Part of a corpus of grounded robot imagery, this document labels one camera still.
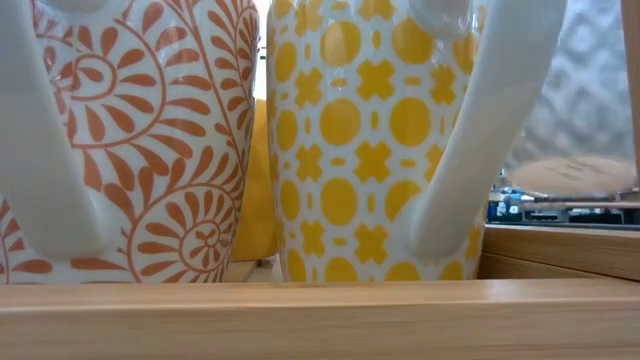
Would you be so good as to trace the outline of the yellow dot-pattern white mug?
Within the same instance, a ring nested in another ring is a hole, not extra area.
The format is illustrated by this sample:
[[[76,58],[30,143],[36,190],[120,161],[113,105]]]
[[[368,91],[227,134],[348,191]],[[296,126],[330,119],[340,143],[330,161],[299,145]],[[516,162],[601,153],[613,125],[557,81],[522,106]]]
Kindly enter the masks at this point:
[[[471,280],[567,0],[271,0],[280,276]]]

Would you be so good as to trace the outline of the grey ikat-pattern white mug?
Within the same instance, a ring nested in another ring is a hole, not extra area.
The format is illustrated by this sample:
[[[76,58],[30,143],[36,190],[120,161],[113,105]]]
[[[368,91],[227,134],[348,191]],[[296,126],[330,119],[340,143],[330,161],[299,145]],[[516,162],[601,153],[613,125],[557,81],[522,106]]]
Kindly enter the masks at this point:
[[[544,86],[504,170],[514,186],[553,196],[634,186],[621,0],[568,0]]]

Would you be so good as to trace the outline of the plain yellow mug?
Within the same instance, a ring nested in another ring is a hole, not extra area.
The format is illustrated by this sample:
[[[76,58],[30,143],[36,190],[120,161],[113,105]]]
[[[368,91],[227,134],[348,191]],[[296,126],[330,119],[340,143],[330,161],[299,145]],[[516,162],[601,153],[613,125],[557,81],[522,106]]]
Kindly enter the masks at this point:
[[[258,99],[233,261],[259,260],[273,256],[277,250],[266,109],[266,101]]]

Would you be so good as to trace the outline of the light wooden slatted tray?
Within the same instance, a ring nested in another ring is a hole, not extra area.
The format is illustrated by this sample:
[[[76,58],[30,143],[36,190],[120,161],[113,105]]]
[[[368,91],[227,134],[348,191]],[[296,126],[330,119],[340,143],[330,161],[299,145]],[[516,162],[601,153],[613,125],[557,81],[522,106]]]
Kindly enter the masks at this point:
[[[0,286],[0,360],[640,360],[624,280]]]

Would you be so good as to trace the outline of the cluttered background work table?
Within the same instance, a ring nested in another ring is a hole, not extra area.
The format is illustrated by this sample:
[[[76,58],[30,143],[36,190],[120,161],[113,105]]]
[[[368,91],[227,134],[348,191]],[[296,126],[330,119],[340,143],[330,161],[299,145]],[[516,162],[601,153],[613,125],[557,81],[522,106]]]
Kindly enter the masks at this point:
[[[640,228],[640,189],[574,197],[521,188],[493,189],[486,221],[525,226]]]

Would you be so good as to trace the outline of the orange leaf-pattern white mug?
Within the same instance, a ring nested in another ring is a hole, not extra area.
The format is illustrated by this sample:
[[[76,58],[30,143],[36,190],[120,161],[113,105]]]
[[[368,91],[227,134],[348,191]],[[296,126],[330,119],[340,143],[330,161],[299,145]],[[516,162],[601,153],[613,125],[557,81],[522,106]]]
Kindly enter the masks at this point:
[[[258,42],[254,0],[0,0],[0,286],[221,281]]]

